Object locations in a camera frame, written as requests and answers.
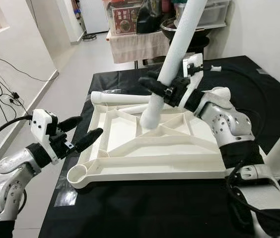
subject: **storage box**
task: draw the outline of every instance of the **storage box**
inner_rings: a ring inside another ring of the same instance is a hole
[[[142,0],[104,0],[111,35],[136,33]]]
[[[137,32],[137,16],[140,6],[116,8],[112,10],[117,35]]]
[[[225,17],[230,0],[208,0],[200,18],[198,28],[208,28],[209,25],[225,24]]]

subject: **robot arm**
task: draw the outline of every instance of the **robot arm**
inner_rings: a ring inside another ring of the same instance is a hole
[[[58,123],[51,112],[33,111],[31,132],[38,143],[0,161],[0,236],[12,236],[22,194],[30,180],[49,163],[55,164],[74,151],[83,151],[103,132],[100,128],[90,131],[74,145],[66,140],[66,132],[80,121],[81,117],[73,117]]]
[[[190,79],[177,77],[165,86],[156,80],[156,74],[150,73],[139,82],[165,103],[193,112],[210,126],[226,167],[229,208],[236,226],[259,237],[279,237],[280,186],[259,153],[251,122],[234,108],[229,95],[221,95],[223,89],[196,89],[203,65],[198,60],[201,56],[194,57],[183,60],[184,76]]]

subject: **tile floor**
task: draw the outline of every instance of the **tile floor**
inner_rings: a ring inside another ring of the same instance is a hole
[[[74,49],[70,49],[63,59],[57,59],[56,65],[60,76],[44,95],[38,108],[53,112],[59,120],[80,115],[94,73],[134,67],[133,62],[114,64],[110,44],[105,39],[106,35],[107,33],[99,34],[96,40],[90,42],[82,41]],[[74,130],[69,133],[69,140],[73,132]],[[30,127],[26,124],[6,154],[12,154],[33,141]],[[62,162],[55,166],[48,165],[28,184],[27,203],[17,217],[13,237],[36,238],[38,236],[62,165]]]

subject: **white plastic frame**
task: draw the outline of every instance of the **white plastic frame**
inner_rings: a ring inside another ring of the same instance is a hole
[[[124,112],[138,105],[94,106],[89,130],[101,127],[104,133],[69,170],[73,187],[93,181],[224,178],[216,140],[191,112],[166,108],[159,126],[147,130],[140,114]]]

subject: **table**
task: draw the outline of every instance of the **table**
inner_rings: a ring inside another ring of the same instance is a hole
[[[166,56],[169,50],[169,39],[157,31],[148,34],[111,35],[109,30],[106,40],[110,42],[114,63],[135,62]]]
[[[238,66],[264,88],[269,101],[268,118],[258,142],[268,153],[280,137],[280,83],[269,75],[259,74],[256,69],[260,67],[246,56],[204,62],[206,66],[210,64]],[[159,66],[94,74],[88,95],[91,91],[109,89],[147,95],[148,91],[137,79],[157,68]],[[246,78],[232,72],[205,72],[199,89],[215,86],[230,88],[235,107],[263,115],[261,95]],[[86,134],[92,112],[87,96],[81,114],[83,121],[75,131],[74,143]],[[246,114],[256,129],[258,118],[253,113]],[[74,205],[59,206],[60,194],[73,193],[66,174],[78,157],[79,154],[70,155],[64,162],[41,228],[41,238],[251,237],[237,231],[230,220],[223,179],[92,183],[78,192]]]

